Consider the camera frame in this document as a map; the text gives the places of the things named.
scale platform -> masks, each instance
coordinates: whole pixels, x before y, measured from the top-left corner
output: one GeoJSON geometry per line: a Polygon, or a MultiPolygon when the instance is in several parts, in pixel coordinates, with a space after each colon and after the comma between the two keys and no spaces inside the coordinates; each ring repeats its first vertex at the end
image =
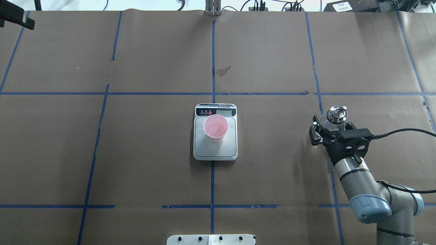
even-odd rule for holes
{"type": "Polygon", "coordinates": [[[197,160],[233,161],[238,157],[238,122],[233,104],[198,104],[194,112],[193,156],[197,160]],[[228,131],[222,142],[214,143],[203,130],[207,117],[219,114],[226,118],[228,131]]]}

blue tape grid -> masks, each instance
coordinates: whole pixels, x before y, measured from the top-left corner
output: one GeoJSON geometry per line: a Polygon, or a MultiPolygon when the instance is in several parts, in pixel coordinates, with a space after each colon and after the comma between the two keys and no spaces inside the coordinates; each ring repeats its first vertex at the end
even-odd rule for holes
{"type": "MultiPolygon", "coordinates": [[[[119,29],[120,29],[120,25],[121,25],[122,14],[123,14],[123,12],[120,11],[117,30],[116,30],[116,36],[115,36],[115,41],[114,41],[114,50],[113,50],[113,54],[112,54],[112,60],[114,60],[114,58],[115,58],[115,52],[116,52],[116,46],[117,46],[117,41],[118,41],[119,29]]],[[[405,43],[405,47],[406,47],[409,59],[411,61],[412,67],[413,67],[413,71],[415,73],[415,76],[416,76],[416,79],[417,79],[417,82],[418,82],[418,85],[420,88],[420,93],[321,93],[320,87],[319,87],[318,75],[317,75],[316,68],[315,68],[315,56],[314,56],[314,51],[313,51],[312,37],[311,37],[311,33],[310,33],[309,17],[308,17],[308,13],[305,13],[305,14],[306,14],[307,32],[308,32],[308,38],[309,38],[309,44],[310,44],[310,52],[311,52],[311,57],[312,57],[313,74],[315,77],[316,88],[317,88],[317,92],[314,93],[314,95],[317,95],[317,97],[318,97],[318,103],[319,103],[319,108],[320,108],[321,114],[323,114],[322,101],[321,101],[322,95],[327,95],[327,96],[328,95],[332,95],[332,96],[336,96],[336,95],[343,95],[343,96],[347,96],[347,95],[422,96],[424,99],[424,102],[426,102],[425,96],[435,96],[436,95],[436,93],[424,93],[424,91],[422,89],[421,81],[420,81],[419,76],[417,74],[416,67],[415,67],[415,64],[413,62],[412,56],[410,54],[409,46],[407,44],[407,40],[406,40],[405,35],[404,35],[399,12],[397,12],[397,17],[398,17],[398,21],[399,21],[399,25],[400,25],[400,29],[401,29],[401,34],[403,37],[403,41],[405,43]]],[[[215,22],[216,21],[212,22],[212,93],[210,93],[210,92],[193,92],[193,93],[189,93],[189,92],[109,92],[109,85],[106,87],[105,92],[2,92],[5,81],[7,79],[9,69],[12,65],[12,61],[14,59],[15,53],[17,51],[19,42],[21,40],[23,31],[24,31],[24,27],[22,27],[20,34],[18,36],[17,42],[15,44],[14,50],[12,52],[11,58],[9,60],[9,64],[8,64],[7,69],[5,71],[2,83],[0,84],[0,95],[104,95],[104,100],[103,100],[103,108],[102,108],[102,113],[100,116],[99,130],[97,133],[97,139],[96,139],[95,148],[94,148],[94,156],[93,156],[93,160],[92,160],[92,164],[91,164],[91,171],[90,171],[88,188],[87,188],[87,193],[86,193],[84,205],[0,204],[0,208],[80,208],[80,209],[83,209],[82,221],[81,221],[80,232],[79,232],[78,243],[77,243],[78,245],[81,243],[83,228],[84,228],[84,224],[85,224],[86,210],[93,209],[93,208],[109,208],[109,209],[115,208],[115,205],[88,205],[89,192],[90,192],[90,187],[91,187],[91,183],[92,183],[93,171],[94,171],[94,167],[95,167],[95,153],[97,150],[97,145],[98,145],[99,136],[100,136],[100,126],[101,126],[101,122],[102,122],[102,118],[103,118],[103,114],[104,114],[104,110],[105,110],[105,106],[106,106],[107,96],[109,96],[109,95],[211,95],[212,102],[215,103],[215,96],[216,95],[276,95],[277,96],[277,95],[308,95],[309,94],[309,91],[307,91],[307,90],[305,92],[272,92],[272,93],[269,93],[269,92],[253,92],[253,93],[250,93],[250,92],[219,92],[219,93],[217,93],[215,90],[215,22]]],[[[432,123],[433,130],[435,130],[434,121],[433,121],[432,115],[431,115],[428,107],[427,107],[427,113],[428,113],[430,121],[432,123]]],[[[332,184],[334,204],[320,204],[320,205],[318,205],[318,207],[319,208],[335,208],[340,241],[341,241],[341,245],[343,245],[344,242],[343,242],[343,236],[342,236],[341,221],[340,221],[340,216],[339,216],[339,208],[348,208],[349,205],[337,203],[336,188],[334,185],[334,176],[333,176],[332,165],[331,165],[330,161],[329,161],[329,165],[330,165],[330,170],[331,170],[330,180],[331,180],[331,184],[332,184]]],[[[210,208],[210,210],[211,210],[211,234],[214,234],[214,232],[215,232],[214,209],[215,208],[278,208],[278,207],[280,207],[279,204],[215,205],[214,187],[215,187],[215,163],[214,163],[214,161],[212,161],[211,162],[211,204],[210,205],[162,205],[162,209],[166,209],[166,208],[173,208],[173,209],[210,208]]],[[[436,207],[436,204],[428,203],[428,204],[425,204],[425,206],[426,207],[436,207]]]]}

black clamp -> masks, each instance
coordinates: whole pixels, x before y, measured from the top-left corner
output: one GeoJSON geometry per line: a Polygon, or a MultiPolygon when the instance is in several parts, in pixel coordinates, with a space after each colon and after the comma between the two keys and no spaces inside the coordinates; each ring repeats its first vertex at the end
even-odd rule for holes
{"type": "Polygon", "coordinates": [[[320,125],[317,116],[313,116],[313,122],[309,129],[310,142],[313,146],[323,144],[333,165],[347,157],[362,163],[361,157],[368,152],[374,136],[369,129],[357,129],[353,123],[345,122],[339,130],[330,131],[320,125]]]}
{"type": "Polygon", "coordinates": [[[0,27],[4,27],[5,20],[30,30],[35,28],[35,21],[24,15],[24,9],[6,0],[0,0],[0,27]]]}

white label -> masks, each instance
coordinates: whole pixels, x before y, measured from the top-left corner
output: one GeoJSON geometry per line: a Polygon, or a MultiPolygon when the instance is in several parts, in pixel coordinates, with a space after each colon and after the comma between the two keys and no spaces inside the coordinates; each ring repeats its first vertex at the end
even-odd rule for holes
{"type": "Polygon", "coordinates": [[[336,10],[336,12],[344,12],[344,11],[353,10],[348,2],[337,3],[337,4],[333,4],[332,6],[333,6],[334,10],[336,10]]]}

silver weighing plate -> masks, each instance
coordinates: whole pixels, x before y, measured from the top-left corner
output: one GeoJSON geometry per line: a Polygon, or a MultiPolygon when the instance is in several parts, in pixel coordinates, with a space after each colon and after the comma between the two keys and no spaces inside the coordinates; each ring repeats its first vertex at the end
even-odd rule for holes
{"type": "Polygon", "coordinates": [[[211,142],[203,130],[208,116],[194,119],[193,156],[197,160],[233,161],[238,157],[238,129],[234,117],[224,116],[228,122],[228,131],[220,143],[211,142]]]}

